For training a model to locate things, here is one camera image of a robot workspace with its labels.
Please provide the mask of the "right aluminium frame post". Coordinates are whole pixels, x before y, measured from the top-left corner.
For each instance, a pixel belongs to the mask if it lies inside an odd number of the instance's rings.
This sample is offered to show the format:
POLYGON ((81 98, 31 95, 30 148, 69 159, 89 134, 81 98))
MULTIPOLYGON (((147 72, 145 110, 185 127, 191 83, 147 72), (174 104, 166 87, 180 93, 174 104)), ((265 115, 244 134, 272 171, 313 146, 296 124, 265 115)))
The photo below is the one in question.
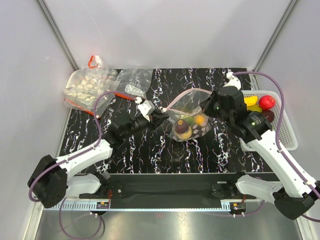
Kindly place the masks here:
POLYGON ((283 29, 285 28, 287 22, 289 21, 291 15, 293 14, 294 10, 296 9, 297 5, 299 4, 299 0, 290 0, 286 9, 284 10, 279 22, 277 23, 270 39, 268 40, 261 56, 259 57, 256 65, 254 66, 254 71, 260 71, 262 65, 264 64, 265 60, 267 59, 269 53, 273 49, 275 43, 277 42, 280 34, 282 33, 283 29))

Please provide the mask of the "right small connector box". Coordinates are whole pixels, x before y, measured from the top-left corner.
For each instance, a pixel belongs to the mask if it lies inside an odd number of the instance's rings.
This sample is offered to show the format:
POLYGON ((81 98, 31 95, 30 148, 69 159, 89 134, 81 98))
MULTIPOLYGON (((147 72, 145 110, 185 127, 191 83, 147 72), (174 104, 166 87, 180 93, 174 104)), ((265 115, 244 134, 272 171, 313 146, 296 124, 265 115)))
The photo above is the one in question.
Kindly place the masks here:
POLYGON ((247 209, 247 204, 246 202, 233 202, 230 204, 230 209, 232 211, 236 211, 236 212, 246 212, 247 209))

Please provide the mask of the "clear dotted zip bag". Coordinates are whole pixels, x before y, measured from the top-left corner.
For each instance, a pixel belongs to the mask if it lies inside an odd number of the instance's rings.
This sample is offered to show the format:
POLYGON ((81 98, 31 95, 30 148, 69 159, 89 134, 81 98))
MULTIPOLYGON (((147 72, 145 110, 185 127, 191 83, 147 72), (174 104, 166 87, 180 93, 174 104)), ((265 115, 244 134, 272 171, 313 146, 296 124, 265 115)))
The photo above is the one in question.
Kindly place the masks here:
POLYGON ((162 109, 163 113, 169 115, 169 121, 171 123, 170 137, 176 142, 186 142, 189 140, 194 140, 199 137, 203 137, 210 129, 211 125, 209 123, 209 118, 203 114, 200 107, 200 103, 207 100, 211 91, 204 90, 201 88, 191 88, 181 94, 179 94, 167 107, 162 109), (206 117, 207 123, 204 126, 193 124, 189 127, 192 129, 192 135, 188 140, 180 140, 177 137, 175 131, 176 121, 188 117, 195 117, 196 115, 204 115, 206 117))

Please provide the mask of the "left aluminium frame post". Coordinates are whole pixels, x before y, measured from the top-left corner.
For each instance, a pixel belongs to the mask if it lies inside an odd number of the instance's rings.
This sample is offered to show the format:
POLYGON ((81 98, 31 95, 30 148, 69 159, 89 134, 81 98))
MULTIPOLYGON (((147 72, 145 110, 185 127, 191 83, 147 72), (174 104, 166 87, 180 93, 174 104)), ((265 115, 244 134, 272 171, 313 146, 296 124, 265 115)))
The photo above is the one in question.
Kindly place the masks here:
POLYGON ((66 60, 68 61, 70 67, 76 71, 79 70, 79 66, 65 40, 63 37, 58 24, 56 23, 47 3, 45 0, 35 0, 35 3, 37 4, 41 14, 43 15, 45 21, 47 22, 50 30, 53 33, 53 36, 55 37, 60 49, 62 50, 66 60))

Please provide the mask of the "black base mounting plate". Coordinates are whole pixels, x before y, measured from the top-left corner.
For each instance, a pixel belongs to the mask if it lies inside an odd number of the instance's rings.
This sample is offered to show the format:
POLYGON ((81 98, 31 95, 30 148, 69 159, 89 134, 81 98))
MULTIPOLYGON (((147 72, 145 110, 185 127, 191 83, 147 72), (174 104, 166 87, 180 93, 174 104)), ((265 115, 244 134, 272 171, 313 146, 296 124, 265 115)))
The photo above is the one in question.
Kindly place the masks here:
POLYGON ((213 199, 242 199, 235 181, 243 173, 113 173, 97 193, 83 193, 81 199, 126 199, 146 196, 204 196, 213 199))

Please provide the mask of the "dark red fruit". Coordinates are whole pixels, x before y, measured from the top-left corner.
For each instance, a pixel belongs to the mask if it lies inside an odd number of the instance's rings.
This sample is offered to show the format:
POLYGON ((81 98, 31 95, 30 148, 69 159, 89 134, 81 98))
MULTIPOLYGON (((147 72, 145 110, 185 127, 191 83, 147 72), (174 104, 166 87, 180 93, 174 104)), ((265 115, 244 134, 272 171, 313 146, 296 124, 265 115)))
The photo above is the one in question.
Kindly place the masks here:
POLYGON ((261 114, 265 117, 266 120, 268 120, 270 123, 272 123, 275 119, 275 114, 271 110, 263 110, 261 114))

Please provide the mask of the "green yellow orange fruit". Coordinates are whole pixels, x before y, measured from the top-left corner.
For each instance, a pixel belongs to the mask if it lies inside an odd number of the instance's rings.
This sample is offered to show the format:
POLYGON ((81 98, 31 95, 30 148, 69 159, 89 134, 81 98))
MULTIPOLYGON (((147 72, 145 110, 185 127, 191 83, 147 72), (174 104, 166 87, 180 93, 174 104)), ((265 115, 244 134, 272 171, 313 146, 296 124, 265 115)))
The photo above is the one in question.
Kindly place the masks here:
POLYGON ((192 126, 194 124, 194 118, 192 116, 186 117, 183 120, 186 121, 189 126, 192 126))

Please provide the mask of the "left small connector box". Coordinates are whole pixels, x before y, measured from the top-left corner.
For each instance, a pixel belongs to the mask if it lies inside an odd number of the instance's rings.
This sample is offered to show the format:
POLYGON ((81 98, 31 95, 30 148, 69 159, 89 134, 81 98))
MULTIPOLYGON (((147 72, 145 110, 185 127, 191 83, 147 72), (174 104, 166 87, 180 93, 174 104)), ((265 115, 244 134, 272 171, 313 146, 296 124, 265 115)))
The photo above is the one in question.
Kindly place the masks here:
POLYGON ((103 209, 103 210, 107 210, 110 209, 110 200, 107 201, 98 201, 96 203, 96 209, 103 209))

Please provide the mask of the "red apple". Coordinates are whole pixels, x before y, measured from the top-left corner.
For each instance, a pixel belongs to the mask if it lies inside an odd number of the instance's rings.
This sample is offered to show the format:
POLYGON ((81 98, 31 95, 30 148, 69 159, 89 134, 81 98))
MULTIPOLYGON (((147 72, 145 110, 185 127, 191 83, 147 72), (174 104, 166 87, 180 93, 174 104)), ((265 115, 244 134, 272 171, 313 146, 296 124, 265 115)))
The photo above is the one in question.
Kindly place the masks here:
POLYGON ((270 95, 265 95, 259 99, 258 105, 262 110, 269 110, 276 105, 276 100, 270 95))

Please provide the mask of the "clear zip bag orange zipper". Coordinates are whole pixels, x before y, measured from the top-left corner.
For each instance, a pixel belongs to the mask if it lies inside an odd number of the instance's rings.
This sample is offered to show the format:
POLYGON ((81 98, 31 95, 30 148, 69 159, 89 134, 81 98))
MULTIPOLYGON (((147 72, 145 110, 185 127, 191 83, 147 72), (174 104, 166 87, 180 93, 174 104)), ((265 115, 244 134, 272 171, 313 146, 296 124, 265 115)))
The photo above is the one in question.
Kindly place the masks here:
POLYGON ((128 100, 135 100, 137 97, 146 99, 152 76, 152 68, 122 69, 115 78, 115 95, 128 100))

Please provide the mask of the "white plastic fruit basket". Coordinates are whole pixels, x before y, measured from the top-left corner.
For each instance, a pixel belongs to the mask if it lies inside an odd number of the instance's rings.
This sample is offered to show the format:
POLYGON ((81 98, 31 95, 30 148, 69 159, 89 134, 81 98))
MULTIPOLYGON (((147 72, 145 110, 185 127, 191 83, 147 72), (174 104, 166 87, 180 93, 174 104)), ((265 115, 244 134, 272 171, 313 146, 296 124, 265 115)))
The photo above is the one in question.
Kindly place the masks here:
MULTIPOLYGON (((256 105, 259 105, 260 98, 266 95, 272 96, 275 99, 275 106, 269 110, 271 110, 274 113, 274 120, 271 123, 271 125, 272 128, 276 130, 281 111, 281 98, 279 97, 279 95, 276 92, 266 90, 243 90, 242 93, 244 97, 257 96, 258 101, 256 105)), ((298 141, 286 111, 284 111, 282 115, 282 121, 279 131, 279 140, 288 151, 293 151, 298 148, 298 141)))

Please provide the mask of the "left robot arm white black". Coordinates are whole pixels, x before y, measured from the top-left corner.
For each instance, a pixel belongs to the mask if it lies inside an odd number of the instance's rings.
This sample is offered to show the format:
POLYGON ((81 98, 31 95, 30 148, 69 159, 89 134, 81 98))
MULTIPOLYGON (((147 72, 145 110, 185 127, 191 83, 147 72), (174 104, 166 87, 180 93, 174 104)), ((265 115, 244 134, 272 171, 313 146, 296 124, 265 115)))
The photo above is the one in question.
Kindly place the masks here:
POLYGON ((108 193, 108 180, 102 174, 79 173, 91 165, 113 157, 123 144, 135 133, 158 128, 168 115, 155 109, 148 116, 139 114, 135 118, 118 124, 112 122, 105 134, 100 134, 94 143, 80 150, 53 158, 42 157, 29 178, 28 197, 49 209, 65 198, 85 196, 103 198, 108 193))

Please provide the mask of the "small connector box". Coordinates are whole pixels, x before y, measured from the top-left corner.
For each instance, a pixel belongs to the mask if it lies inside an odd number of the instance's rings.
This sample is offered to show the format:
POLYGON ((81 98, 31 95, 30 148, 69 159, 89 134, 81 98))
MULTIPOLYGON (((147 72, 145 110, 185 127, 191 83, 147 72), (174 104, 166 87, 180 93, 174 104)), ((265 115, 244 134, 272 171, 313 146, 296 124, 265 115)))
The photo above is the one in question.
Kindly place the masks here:
POLYGON ((96 203, 96 209, 103 209, 103 210, 107 210, 110 209, 110 200, 107 201, 98 201, 96 203))
POLYGON ((247 209, 247 204, 246 202, 233 202, 230 204, 230 209, 232 211, 236 211, 236 212, 246 212, 247 209))

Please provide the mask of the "yellow orange mango slice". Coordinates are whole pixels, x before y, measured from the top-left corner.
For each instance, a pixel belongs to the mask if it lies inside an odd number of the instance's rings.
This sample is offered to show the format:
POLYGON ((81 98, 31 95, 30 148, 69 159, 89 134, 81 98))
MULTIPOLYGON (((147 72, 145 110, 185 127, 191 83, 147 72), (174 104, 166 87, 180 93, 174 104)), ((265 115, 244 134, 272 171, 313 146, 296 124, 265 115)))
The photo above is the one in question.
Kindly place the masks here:
POLYGON ((249 96, 244 98, 244 103, 246 104, 247 107, 254 106, 258 102, 258 97, 257 96, 249 96))

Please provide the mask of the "yellow banana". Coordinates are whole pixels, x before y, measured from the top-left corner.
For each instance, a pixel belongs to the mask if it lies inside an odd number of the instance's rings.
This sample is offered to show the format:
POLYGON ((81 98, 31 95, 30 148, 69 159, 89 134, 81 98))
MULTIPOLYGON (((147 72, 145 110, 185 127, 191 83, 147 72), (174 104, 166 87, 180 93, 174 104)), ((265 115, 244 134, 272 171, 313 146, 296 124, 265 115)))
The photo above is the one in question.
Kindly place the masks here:
POLYGON ((192 136, 192 129, 189 127, 188 130, 184 133, 177 133, 176 136, 180 140, 188 140, 192 136))

